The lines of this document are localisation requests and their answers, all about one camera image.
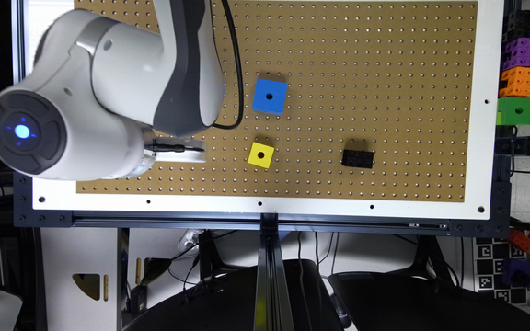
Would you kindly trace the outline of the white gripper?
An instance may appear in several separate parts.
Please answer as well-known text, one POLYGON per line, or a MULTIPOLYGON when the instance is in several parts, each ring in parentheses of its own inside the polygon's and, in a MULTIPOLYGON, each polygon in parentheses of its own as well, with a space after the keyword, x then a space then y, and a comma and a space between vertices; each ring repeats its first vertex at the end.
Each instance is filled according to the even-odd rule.
POLYGON ((155 137, 145 145, 144 153, 155 162, 205 163, 208 145, 191 138, 155 137))

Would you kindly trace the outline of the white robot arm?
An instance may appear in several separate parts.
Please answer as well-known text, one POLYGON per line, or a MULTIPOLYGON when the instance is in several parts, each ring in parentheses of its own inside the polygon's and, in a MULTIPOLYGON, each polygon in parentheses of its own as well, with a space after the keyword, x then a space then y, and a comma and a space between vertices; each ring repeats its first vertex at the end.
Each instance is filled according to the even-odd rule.
POLYGON ((76 9, 46 30, 32 72, 0 92, 0 160, 50 180, 137 177, 202 163, 224 101, 206 1, 157 1, 151 32, 76 9))

